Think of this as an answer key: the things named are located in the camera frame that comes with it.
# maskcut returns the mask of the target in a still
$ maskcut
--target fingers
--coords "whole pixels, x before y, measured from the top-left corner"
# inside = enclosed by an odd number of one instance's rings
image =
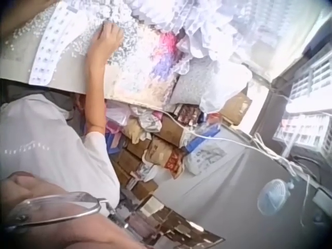
[[[103,37],[109,37],[109,35],[112,33],[112,28],[113,28],[113,24],[110,22],[105,21],[103,24],[103,33],[102,36]]]
[[[123,40],[123,30],[122,29],[119,29],[117,37],[122,42],[122,40]]]
[[[103,37],[116,37],[117,39],[122,39],[123,37],[123,30],[119,28],[118,25],[115,23],[111,23],[108,21],[104,22],[103,25]]]
[[[101,34],[103,33],[104,27],[101,26],[100,28],[97,29],[97,31],[95,32],[95,34],[92,37],[92,42],[95,42],[96,40],[99,39],[99,37],[101,36]]]

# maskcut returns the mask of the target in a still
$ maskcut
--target electric fan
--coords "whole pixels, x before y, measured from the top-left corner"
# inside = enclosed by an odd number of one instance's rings
[[[286,183],[281,179],[274,179],[267,183],[260,191],[257,207],[264,216],[276,214],[286,203],[294,188],[293,182]]]

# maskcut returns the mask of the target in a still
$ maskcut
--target hand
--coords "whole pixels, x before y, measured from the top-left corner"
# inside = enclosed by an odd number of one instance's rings
[[[104,71],[107,60],[123,41],[123,31],[114,23],[104,22],[91,41],[87,55],[87,70]]]

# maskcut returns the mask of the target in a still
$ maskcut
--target package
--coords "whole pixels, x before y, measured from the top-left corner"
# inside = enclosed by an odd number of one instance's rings
[[[219,113],[229,119],[233,125],[238,126],[251,103],[252,100],[240,92],[229,99]]]
[[[183,156],[184,152],[179,148],[155,136],[149,145],[145,160],[168,169],[176,179],[183,172]]]
[[[126,187],[127,183],[129,182],[131,176],[122,168],[120,165],[114,161],[112,161],[112,165],[116,176],[119,179],[120,185],[122,187]]]
[[[155,135],[176,147],[181,147],[182,134],[183,128],[175,123],[170,117],[164,115],[162,117],[162,128],[160,132]]]
[[[129,118],[127,125],[122,129],[122,133],[128,137],[133,144],[138,144],[140,137],[144,134],[136,118]]]
[[[156,191],[158,188],[158,184],[156,184],[153,180],[149,182],[138,182],[132,189],[132,193],[136,196],[140,201],[146,199],[150,195]]]
[[[133,153],[135,156],[142,158],[144,151],[149,147],[150,143],[150,139],[146,139],[144,141],[140,140],[137,144],[129,142],[127,145],[127,150]]]
[[[131,111],[128,104],[118,101],[107,100],[106,117],[120,126],[127,125]]]
[[[135,172],[141,165],[141,160],[126,149],[122,149],[118,160],[119,165],[128,173]]]
[[[123,144],[125,143],[125,136],[121,133],[111,134],[105,133],[106,148],[109,155],[117,154],[121,151]]]
[[[244,65],[194,58],[189,73],[179,78],[170,103],[199,105],[204,113],[215,113],[251,79],[252,72]]]
[[[195,105],[178,105],[174,114],[176,120],[185,126],[194,126],[198,123],[202,111]]]

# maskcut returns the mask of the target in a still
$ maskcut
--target white plastic bag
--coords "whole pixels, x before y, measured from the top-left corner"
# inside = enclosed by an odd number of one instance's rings
[[[128,104],[108,100],[106,103],[106,117],[120,126],[126,126],[131,115]]]
[[[234,97],[252,79],[252,72],[244,65],[229,61],[214,63],[214,74],[201,98],[200,109],[204,113],[220,111],[227,100]]]

